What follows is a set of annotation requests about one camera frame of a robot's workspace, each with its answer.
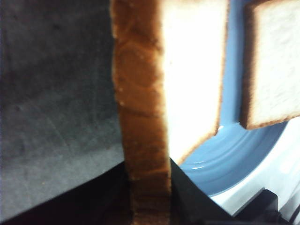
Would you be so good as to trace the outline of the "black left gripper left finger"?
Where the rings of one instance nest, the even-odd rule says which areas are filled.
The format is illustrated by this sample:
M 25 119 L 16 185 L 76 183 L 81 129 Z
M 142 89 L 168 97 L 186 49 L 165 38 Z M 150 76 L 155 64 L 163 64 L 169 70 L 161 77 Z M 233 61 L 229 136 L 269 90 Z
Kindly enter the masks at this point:
M 128 225 L 128 180 L 123 163 L 43 204 L 7 219 L 4 225 Z

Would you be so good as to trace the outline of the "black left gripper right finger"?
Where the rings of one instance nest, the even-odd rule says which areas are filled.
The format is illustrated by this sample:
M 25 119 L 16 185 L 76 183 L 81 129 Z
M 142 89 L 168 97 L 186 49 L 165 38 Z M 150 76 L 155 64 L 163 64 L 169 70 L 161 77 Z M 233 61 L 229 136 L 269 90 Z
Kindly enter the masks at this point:
M 173 161 L 171 162 L 172 225 L 228 225 L 234 218 L 202 192 Z

